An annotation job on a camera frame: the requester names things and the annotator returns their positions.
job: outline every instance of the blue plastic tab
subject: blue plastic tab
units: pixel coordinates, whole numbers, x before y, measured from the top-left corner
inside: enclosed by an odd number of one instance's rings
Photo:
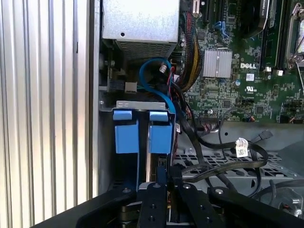
[[[170,126],[150,126],[149,152],[170,154],[172,142],[172,124]]]
[[[150,121],[168,122],[167,112],[150,112]]]
[[[134,125],[115,126],[116,153],[139,153],[138,121]]]
[[[117,110],[114,111],[113,120],[131,120],[132,111]]]

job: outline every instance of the dell logo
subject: dell logo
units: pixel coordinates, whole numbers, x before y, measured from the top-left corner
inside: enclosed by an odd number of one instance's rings
[[[249,64],[249,63],[241,63],[241,69],[253,69],[256,70],[256,65],[255,64]]]

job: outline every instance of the white sticker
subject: white sticker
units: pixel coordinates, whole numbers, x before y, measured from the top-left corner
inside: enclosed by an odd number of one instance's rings
[[[246,74],[246,81],[247,82],[254,82],[255,81],[255,74]]]
[[[181,133],[181,126],[178,123],[176,123],[176,132]]]
[[[237,151],[237,157],[243,158],[248,156],[248,141],[243,138],[239,138],[236,141],[236,151]]]
[[[179,75],[174,75],[173,76],[173,81],[176,82],[179,79],[179,77],[180,77]]]

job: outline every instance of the wire bundle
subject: wire bundle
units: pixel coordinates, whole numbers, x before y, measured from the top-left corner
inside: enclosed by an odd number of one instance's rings
[[[183,92],[188,91],[196,82],[202,68],[202,53],[195,29],[195,18],[189,12],[182,13],[182,30],[186,38],[185,69],[179,78],[178,85]]]

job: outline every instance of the connector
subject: connector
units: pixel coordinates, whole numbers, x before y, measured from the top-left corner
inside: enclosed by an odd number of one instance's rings
[[[254,138],[253,140],[251,140],[252,143],[257,143],[259,141],[262,141],[262,140],[266,140],[266,139],[269,139],[271,138],[272,136],[274,136],[270,130],[265,130],[263,131],[262,133],[260,133],[258,135],[258,137]]]
[[[258,136],[260,136],[261,140],[265,140],[265,139],[269,139],[271,138],[272,136],[274,136],[271,131],[269,130],[266,130],[266,131],[263,131],[261,134],[259,134]]]
[[[192,5],[192,13],[194,15],[199,15],[200,14],[200,0],[193,0],[193,5]]]

